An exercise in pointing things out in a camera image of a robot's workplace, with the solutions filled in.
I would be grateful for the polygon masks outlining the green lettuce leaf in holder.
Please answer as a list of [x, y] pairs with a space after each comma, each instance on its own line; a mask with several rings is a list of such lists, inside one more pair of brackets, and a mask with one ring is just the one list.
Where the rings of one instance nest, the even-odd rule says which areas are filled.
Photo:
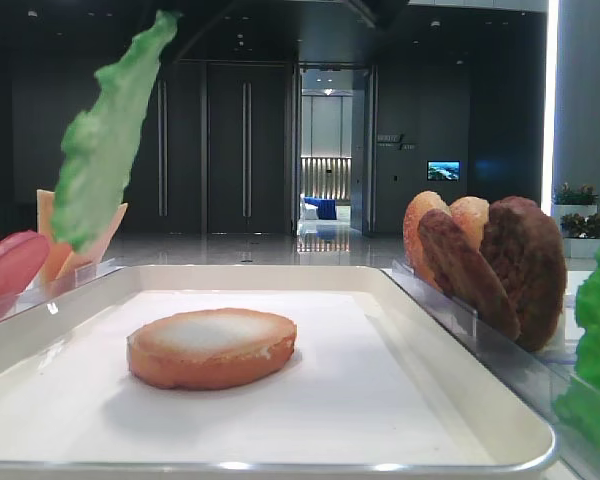
[[579, 286], [575, 317], [584, 334], [576, 348], [575, 373], [554, 410], [565, 423], [600, 448], [600, 249], [596, 270]]

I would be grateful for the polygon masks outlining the white rectangular tray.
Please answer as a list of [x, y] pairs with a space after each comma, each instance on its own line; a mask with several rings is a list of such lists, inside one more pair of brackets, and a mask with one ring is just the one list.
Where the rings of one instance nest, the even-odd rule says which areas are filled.
[[448, 401], [488, 453], [483, 464], [151, 463], [0, 460], [0, 479], [539, 479], [557, 436], [386, 273], [369, 267], [126, 267], [0, 322], [0, 375], [90, 318], [148, 291], [367, 294], [391, 354], [428, 395]]

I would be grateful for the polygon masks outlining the clear acrylic right holder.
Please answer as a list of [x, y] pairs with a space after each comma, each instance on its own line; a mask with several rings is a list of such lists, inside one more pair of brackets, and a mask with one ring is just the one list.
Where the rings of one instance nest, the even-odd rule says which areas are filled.
[[561, 460], [582, 479], [600, 479], [600, 391], [574, 370], [575, 343], [557, 340], [529, 353], [495, 332], [459, 300], [419, 279], [402, 260], [391, 276], [460, 344], [555, 427]]

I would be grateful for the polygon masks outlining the bread slice in holder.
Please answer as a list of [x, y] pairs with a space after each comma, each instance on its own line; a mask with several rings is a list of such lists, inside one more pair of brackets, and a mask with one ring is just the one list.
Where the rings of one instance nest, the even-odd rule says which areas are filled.
[[454, 239], [479, 250], [488, 221], [489, 202], [483, 198], [465, 196], [451, 204], [450, 212], [457, 226]]
[[434, 274], [429, 268], [424, 256], [423, 246], [418, 234], [418, 226], [422, 217], [432, 209], [439, 209], [451, 215], [446, 202], [433, 191], [423, 191], [417, 194], [408, 204], [403, 219], [403, 243], [407, 263], [415, 274], [433, 288], [439, 290]]

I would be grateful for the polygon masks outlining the potted plants in white planter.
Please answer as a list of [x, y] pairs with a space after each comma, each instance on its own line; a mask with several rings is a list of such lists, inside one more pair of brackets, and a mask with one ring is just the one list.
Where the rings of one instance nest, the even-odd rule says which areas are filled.
[[592, 259], [600, 248], [599, 196], [591, 185], [554, 190], [552, 217], [558, 224], [567, 258]]

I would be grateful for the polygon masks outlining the wall screen display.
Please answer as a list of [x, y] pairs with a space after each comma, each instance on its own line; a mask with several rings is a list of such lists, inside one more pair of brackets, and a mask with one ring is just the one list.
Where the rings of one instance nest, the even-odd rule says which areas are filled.
[[460, 163], [458, 161], [429, 161], [427, 179], [429, 181], [458, 181]]

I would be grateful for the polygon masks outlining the right bread slice in holder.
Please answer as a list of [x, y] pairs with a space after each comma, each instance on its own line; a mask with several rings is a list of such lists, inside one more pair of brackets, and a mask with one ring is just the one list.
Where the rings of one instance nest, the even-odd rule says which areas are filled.
[[465, 196], [451, 204], [450, 212], [457, 226], [454, 239], [479, 250], [488, 221], [489, 202], [483, 198]]

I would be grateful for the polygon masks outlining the dark double door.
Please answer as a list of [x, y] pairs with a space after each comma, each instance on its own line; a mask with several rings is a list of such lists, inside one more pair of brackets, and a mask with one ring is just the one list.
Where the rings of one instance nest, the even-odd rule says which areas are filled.
[[208, 69], [208, 227], [212, 233], [285, 232], [285, 69]]
[[203, 86], [203, 65], [197, 62], [178, 62], [156, 81], [125, 192], [126, 231], [204, 230]]

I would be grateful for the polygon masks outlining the right dark double door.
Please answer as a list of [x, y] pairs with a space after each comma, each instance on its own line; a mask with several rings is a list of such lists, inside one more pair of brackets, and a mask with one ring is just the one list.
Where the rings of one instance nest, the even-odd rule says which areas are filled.
[[208, 69], [208, 227], [212, 233], [285, 232], [285, 69]]

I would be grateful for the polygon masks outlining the blue sofa in far room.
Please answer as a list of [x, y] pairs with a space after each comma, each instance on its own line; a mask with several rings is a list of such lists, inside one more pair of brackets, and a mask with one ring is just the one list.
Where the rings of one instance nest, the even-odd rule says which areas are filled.
[[305, 196], [304, 201], [307, 205], [317, 208], [317, 216], [320, 220], [337, 219], [336, 201], [334, 199]]

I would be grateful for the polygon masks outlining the leaning orange cheese slice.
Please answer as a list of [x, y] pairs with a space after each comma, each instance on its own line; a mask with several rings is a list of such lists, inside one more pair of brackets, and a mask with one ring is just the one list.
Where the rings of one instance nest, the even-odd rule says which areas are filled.
[[114, 234], [118, 230], [118, 227], [120, 226], [121, 221], [127, 211], [127, 207], [128, 204], [123, 203], [117, 208], [117, 211], [106, 231], [97, 238], [97, 240], [86, 252], [76, 253], [69, 244], [62, 244], [63, 256], [59, 261], [59, 269], [51, 276], [50, 280], [56, 280], [79, 267], [88, 264], [98, 264], [103, 258], [104, 253], [106, 252]]

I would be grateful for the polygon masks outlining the round bread slice on tray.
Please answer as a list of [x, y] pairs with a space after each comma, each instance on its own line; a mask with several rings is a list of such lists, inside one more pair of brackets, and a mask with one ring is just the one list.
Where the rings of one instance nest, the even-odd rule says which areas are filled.
[[222, 390], [281, 370], [295, 350], [287, 317], [241, 308], [180, 312], [127, 337], [130, 372], [161, 389]]

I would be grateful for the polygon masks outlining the green lettuce leaf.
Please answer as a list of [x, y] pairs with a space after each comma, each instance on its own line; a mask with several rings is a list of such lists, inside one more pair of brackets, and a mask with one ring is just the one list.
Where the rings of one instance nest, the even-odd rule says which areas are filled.
[[600, 249], [596, 270], [579, 286], [575, 317], [584, 334], [576, 348], [575, 373], [554, 410], [565, 423], [600, 448]]
[[55, 241], [78, 253], [95, 244], [122, 203], [160, 55], [176, 36], [181, 17], [177, 11], [157, 11], [153, 25], [132, 38], [117, 62], [97, 70], [97, 100], [64, 133], [51, 227]]

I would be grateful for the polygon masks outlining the white paper tray liner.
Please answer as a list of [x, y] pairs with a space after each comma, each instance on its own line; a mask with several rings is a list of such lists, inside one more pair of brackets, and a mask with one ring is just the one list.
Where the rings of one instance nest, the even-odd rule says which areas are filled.
[[[420, 390], [364, 307], [367, 294], [148, 291], [90, 318], [0, 375], [0, 460], [483, 464], [439, 394]], [[223, 391], [132, 377], [126, 339], [180, 311], [270, 311], [298, 328], [286, 367]]]

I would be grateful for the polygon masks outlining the left bread slice in holder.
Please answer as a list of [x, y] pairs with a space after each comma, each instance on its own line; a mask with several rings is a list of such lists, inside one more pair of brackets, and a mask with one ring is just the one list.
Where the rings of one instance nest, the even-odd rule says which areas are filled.
[[418, 234], [418, 226], [422, 217], [432, 209], [439, 209], [451, 215], [446, 202], [433, 191], [423, 191], [417, 194], [408, 204], [403, 219], [403, 243], [407, 263], [415, 274], [433, 288], [439, 290], [434, 274], [429, 268], [424, 256], [423, 246]]

